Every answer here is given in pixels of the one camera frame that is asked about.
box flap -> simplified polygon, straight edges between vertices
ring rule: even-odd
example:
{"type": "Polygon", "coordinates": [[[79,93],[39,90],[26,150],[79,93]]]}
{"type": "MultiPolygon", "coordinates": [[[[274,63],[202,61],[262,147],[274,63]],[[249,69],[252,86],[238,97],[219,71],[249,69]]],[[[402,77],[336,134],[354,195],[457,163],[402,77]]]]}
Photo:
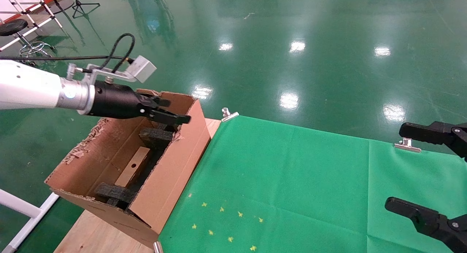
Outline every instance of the box flap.
{"type": "MultiPolygon", "coordinates": [[[[162,94],[164,98],[170,99],[167,93],[162,94]]],[[[186,108],[180,105],[174,105],[174,107],[177,109],[171,112],[183,113],[183,109],[186,108]]],[[[180,136],[169,144],[130,205],[130,210],[157,233],[162,231],[163,225],[210,140],[198,100],[191,106],[188,115],[192,117],[192,120],[181,126],[180,136]]]]}

cardboard box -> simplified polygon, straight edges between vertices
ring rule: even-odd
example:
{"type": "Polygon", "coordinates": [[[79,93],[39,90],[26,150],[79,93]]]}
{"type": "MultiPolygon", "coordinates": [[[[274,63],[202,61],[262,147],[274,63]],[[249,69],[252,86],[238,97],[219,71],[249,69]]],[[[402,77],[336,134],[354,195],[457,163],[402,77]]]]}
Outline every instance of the cardboard box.
{"type": "Polygon", "coordinates": [[[94,190],[102,182],[115,184],[138,148],[144,146],[140,130],[157,127],[145,117],[102,118],[45,180],[54,193],[150,248],[210,140],[198,100],[170,92],[162,92],[161,97],[172,101],[170,112],[192,118],[174,132],[172,142],[130,203],[128,209],[134,214],[104,203],[94,190]]]}

black stool seat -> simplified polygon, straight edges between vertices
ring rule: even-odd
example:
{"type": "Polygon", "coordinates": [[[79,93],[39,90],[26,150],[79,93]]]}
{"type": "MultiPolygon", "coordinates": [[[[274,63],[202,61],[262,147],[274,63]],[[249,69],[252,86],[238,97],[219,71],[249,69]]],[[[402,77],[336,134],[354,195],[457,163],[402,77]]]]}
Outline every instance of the black stool seat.
{"type": "Polygon", "coordinates": [[[0,25],[0,36],[10,36],[16,34],[22,29],[28,26],[28,22],[25,19],[14,19],[11,22],[0,25]]]}

black cable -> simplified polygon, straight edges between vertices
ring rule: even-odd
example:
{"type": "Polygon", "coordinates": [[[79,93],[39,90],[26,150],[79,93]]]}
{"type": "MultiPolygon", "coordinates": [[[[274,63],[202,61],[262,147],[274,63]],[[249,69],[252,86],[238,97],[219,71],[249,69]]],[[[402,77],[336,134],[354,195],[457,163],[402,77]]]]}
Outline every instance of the black cable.
{"type": "Polygon", "coordinates": [[[125,59],[130,55],[131,51],[133,50],[133,47],[135,46],[135,37],[133,36],[133,34],[129,34],[129,33],[126,33],[126,34],[122,34],[120,35],[120,37],[118,37],[118,39],[115,41],[115,43],[113,44],[113,47],[112,47],[112,50],[110,51],[110,54],[109,56],[107,57],[107,59],[105,60],[105,62],[98,67],[99,70],[101,70],[102,68],[106,67],[107,64],[110,62],[110,59],[112,59],[112,56],[113,56],[113,53],[115,52],[115,49],[117,49],[117,45],[118,43],[121,41],[121,39],[123,39],[123,37],[126,37],[126,36],[130,36],[131,37],[131,45],[130,45],[130,48],[128,49],[127,53],[125,54],[125,56],[123,57],[123,59],[120,60],[120,62],[114,67],[114,69],[112,70],[113,73],[115,73],[117,71],[117,69],[121,66],[121,64],[125,61],[125,59]]]}
{"type": "MultiPolygon", "coordinates": [[[[0,57],[0,60],[13,60],[13,61],[65,61],[65,60],[93,60],[93,59],[107,59],[107,55],[97,55],[97,56],[88,56],[88,57],[0,57]]],[[[111,59],[120,59],[125,60],[126,57],[115,57],[112,56],[111,59]]],[[[128,59],[129,63],[132,63],[134,59],[128,59]]]]}
{"type": "MultiPolygon", "coordinates": [[[[127,58],[128,56],[130,56],[131,51],[133,51],[133,48],[135,47],[136,39],[135,39],[135,37],[133,36],[133,34],[128,34],[128,33],[122,34],[122,36],[124,36],[124,35],[125,35],[125,36],[130,36],[130,37],[131,37],[130,48],[128,48],[128,51],[127,51],[127,53],[126,53],[125,56],[124,56],[125,58],[127,58]]],[[[118,68],[120,68],[120,66],[123,64],[124,61],[125,61],[125,59],[121,59],[120,62],[118,62],[117,65],[115,65],[115,67],[113,68],[112,73],[115,73],[115,72],[118,70],[118,68]]]]}

screw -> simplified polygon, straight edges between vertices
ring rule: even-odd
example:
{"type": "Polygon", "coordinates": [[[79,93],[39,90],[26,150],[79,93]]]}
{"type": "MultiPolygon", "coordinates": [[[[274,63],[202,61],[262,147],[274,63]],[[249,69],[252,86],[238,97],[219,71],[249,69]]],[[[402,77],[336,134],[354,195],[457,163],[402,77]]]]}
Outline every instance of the screw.
{"type": "Polygon", "coordinates": [[[112,77],[106,77],[104,82],[108,83],[108,84],[112,84],[113,83],[113,78],[112,77]]]}

